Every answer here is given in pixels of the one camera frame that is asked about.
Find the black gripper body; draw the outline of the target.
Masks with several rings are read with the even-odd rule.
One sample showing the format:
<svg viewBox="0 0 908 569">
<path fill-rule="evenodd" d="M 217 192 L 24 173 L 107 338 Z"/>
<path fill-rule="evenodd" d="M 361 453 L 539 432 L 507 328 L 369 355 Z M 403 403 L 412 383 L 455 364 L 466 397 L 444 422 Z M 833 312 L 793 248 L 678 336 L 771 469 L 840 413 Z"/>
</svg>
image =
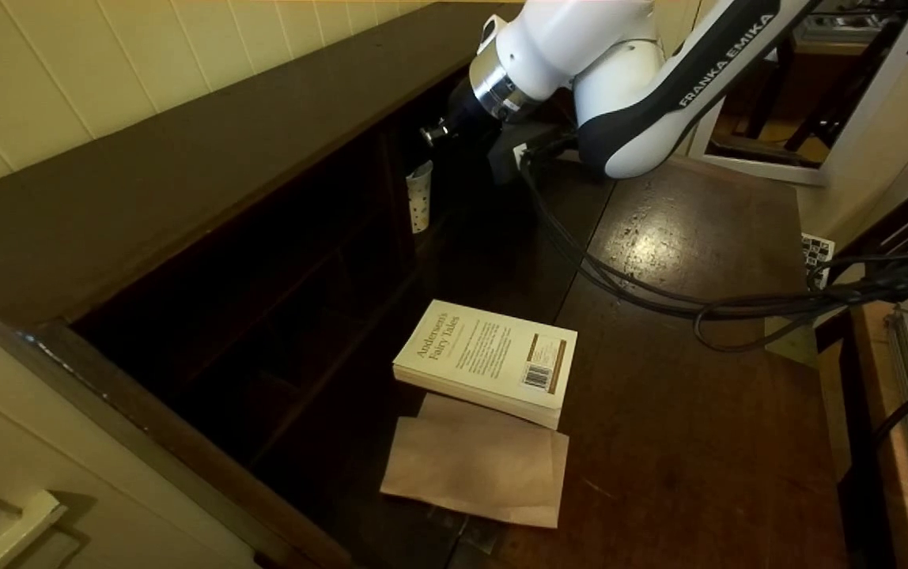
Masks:
<svg viewBox="0 0 908 569">
<path fill-rule="evenodd" d="M 466 84 L 449 92 L 446 109 L 419 137 L 439 188 L 510 188 L 519 181 L 512 155 L 521 144 L 519 124 L 490 118 Z"/>
</svg>

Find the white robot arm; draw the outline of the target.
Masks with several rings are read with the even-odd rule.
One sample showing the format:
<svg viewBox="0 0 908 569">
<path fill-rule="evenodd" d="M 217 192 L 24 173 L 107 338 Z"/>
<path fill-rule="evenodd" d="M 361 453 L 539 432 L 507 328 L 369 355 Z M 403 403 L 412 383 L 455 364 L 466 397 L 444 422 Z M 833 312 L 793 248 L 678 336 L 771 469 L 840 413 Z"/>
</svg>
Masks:
<svg viewBox="0 0 908 569">
<path fill-rule="evenodd" d="M 813 3 L 714 0 L 664 57 L 655 0 L 524 0 L 512 19 L 483 19 L 446 114 L 421 138 L 521 124 L 571 88 L 580 163 L 611 181 L 644 177 Z"/>
</svg>

